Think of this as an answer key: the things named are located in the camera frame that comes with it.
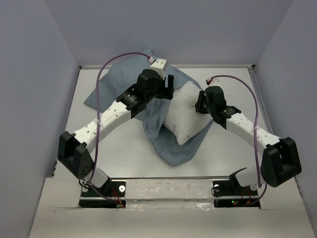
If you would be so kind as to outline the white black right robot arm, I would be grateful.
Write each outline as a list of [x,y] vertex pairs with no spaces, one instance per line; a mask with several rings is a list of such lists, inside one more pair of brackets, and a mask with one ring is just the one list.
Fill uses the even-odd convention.
[[224,188],[240,194],[246,187],[264,184],[278,187],[302,172],[296,142],[280,138],[257,127],[236,107],[229,106],[219,86],[210,86],[199,92],[196,112],[211,115],[213,121],[237,135],[261,155],[260,165],[233,172]]

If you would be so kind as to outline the white pillow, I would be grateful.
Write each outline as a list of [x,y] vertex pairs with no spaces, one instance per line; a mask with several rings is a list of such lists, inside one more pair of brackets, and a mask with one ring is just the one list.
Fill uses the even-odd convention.
[[200,88],[193,82],[186,82],[176,89],[167,110],[163,125],[176,137],[179,145],[201,132],[211,121],[209,114],[196,112]]

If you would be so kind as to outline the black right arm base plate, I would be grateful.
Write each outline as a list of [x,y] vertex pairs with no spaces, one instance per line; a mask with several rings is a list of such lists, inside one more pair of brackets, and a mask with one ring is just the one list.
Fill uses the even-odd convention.
[[212,181],[214,208],[261,207],[257,190],[251,190],[250,186],[241,186],[236,179],[236,175],[245,169],[235,171],[228,180]]

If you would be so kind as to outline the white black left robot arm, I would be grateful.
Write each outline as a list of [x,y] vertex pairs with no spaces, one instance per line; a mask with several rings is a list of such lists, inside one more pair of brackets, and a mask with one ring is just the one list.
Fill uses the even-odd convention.
[[137,82],[119,95],[102,114],[83,128],[59,137],[57,159],[78,179],[86,182],[100,197],[106,197],[111,188],[111,178],[97,167],[99,142],[121,124],[142,112],[147,104],[157,99],[173,98],[174,76],[162,78],[152,69],[144,69]]

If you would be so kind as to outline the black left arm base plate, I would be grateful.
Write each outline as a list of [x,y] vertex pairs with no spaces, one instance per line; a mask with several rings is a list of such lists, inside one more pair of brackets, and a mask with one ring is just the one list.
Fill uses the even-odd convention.
[[79,180],[81,193],[79,207],[123,209],[126,207],[126,180],[112,179],[101,188],[93,187],[87,181]]

